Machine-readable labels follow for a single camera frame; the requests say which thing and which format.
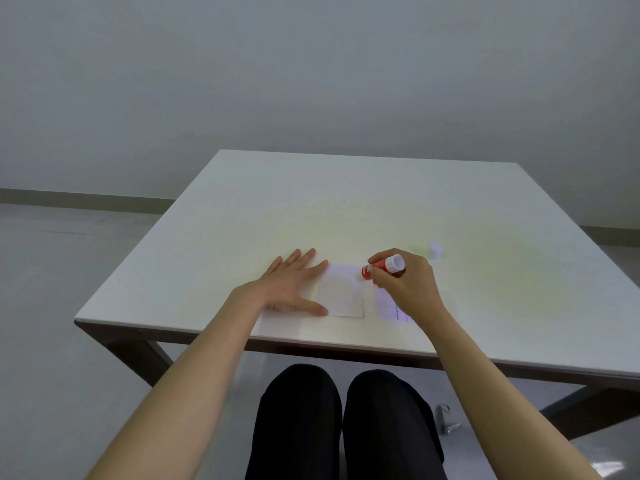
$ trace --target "hand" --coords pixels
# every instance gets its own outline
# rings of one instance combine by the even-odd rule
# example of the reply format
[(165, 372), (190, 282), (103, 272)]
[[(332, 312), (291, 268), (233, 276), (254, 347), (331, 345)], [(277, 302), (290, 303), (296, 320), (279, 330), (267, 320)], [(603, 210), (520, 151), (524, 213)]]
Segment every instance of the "hand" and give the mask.
[(268, 309), (324, 316), (328, 314), (327, 309), (320, 303), (302, 298), (298, 288), (302, 283), (323, 274), (329, 262), (324, 260), (317, 266), (305, 268), (316, 255), (316, 250), (310, 249), (304, 256), (300, 254), (301, 251), (296, 249), (285, 261), (278, 256), (262, 277), (253, 283), (263, 291), (265, 307)]
[(439, 316), (446, 312), (440, 298), (440, 292), (433, 275), (433, 268), (427, 259), (399, 249), (389, 249), (369, 258), (370, 263), (400, 254), (404, 259), (406, 271), (396, 278), (377, 267), (371, 268), (373, 282), (384, 288), (394, 299), (398, 308), (416, 322)]

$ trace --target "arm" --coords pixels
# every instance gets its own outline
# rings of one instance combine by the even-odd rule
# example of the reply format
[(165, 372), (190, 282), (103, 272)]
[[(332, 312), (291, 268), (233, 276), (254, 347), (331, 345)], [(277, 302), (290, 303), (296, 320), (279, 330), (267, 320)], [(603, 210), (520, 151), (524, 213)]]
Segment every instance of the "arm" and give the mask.
[(244, 345), (264, 308), (326, 315), (301, 298), (298, 286), (322, 274), (327, 261), (305, 269), (315, 250), (278, 257), (225, 304), (180, 355), (116, 435), (87, 479), (192, 479), (216, 426)]
[(500, 480), (601, 479), (449, 314), (427, 259), (393, 249), (369, 262), (396, 253), (404, 258), (404, 275), (395, 278), (373, 268), (373, 281), (427, 334), (495, 475)]

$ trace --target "dark table frame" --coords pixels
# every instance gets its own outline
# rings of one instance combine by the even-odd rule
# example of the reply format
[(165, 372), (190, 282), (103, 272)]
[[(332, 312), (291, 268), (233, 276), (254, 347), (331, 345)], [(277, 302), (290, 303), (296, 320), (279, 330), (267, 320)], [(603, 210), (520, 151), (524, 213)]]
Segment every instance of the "dark table frame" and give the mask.
[[(158, 342), (188, 345), (198, 336), (193, 332), (94, 323), (80, 319), (76, 319), (75, 323), (151, 387), (173, 363)], [(372, 351), (254, 338), (249, 338), (244, 350), (442, 370), (437, 355), (426, 353)], [(640, 374), (498, 360), (493, 362), (507, 377), (585, 386), (541, 411), (567, 439), (587, 435), (640, 415)]]

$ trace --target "black pants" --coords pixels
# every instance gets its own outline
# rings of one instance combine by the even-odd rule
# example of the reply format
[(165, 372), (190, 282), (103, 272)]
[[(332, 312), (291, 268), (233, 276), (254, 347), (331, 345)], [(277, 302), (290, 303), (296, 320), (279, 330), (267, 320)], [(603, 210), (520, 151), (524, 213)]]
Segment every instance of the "black pants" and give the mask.
[(296, 364), (260, 400), (246, 480), (337, 480), (340, 430), (349, 480), (446, 479), (429, 405), (388, 371), (363, 372), (342, 403), (331, 377)]

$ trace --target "finger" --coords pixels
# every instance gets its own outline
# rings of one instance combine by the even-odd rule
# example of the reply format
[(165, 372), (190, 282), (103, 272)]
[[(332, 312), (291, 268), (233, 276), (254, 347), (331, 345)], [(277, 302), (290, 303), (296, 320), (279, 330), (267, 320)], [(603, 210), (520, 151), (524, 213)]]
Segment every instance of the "finger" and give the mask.
[(311, 259), (314, 258), (314, 256), (316, 255), (316, 250), (311, 248), (309, 249), (303, 256), (300, 257), (300, 259), (297, 259), (295, 261), (295, 263), (293, 263), (293, 268), (294, 269), (302, 269), (304, 268), (304, 266), (309, 264), (309, 261), (311, 261)]
[(296, 310), (300, 312), (308, 312), (317, 317), (324, 317), (329, 314), (329, 311), (320, 303), (311, 301), (310, 299), (298, 297), (294, 303)]
[(386, 259), (389, 256), (393, 256), (394, 254), (400, 254), (400, 256), (402, 256), (405, 261), (408, 256), (412, 255), (411, 253), (403, 251), (402, 249), (393, 248), (393, 249), (388, 249), (386, 251), (380, 251), (379, 253), (374, 254), (372, 257), (368, 259), (368, 261), (373, 264), (382, 259)]
[(282, 256), (278, 256), (276, 259), (274, 259), (274, 261), (271, 263), (271, 265), (267, 268), (267, 271), (265, 271), (263, 273), (263, 276), (266, 276), (267, 274), (273, 273), (278, 268), (278, 266), (280, 265), (281, 262), (282, 262)]
[(329, 261), (325, 259), (322, 263), (305, 269), (303, 271), (302, 281), (309, 281), (317, 278), (325, 272), (327, 266), (329, 266)]
[(391, 276), (377, 267), (371, 268), (371, 279), (373, 279), (375, 285), (387, 291), (393, 289), (398, 284), (398, 278)]
[(291, 255), (287, 259), (285, 259), (282, 263), (280, 263), (280, 265), (278, 266), (278, 269), (284, 269), (290, 266), (291, 263), (293, 263), (299, 257), (300, 257), (300, 250), (296, 249), (291, 253)]

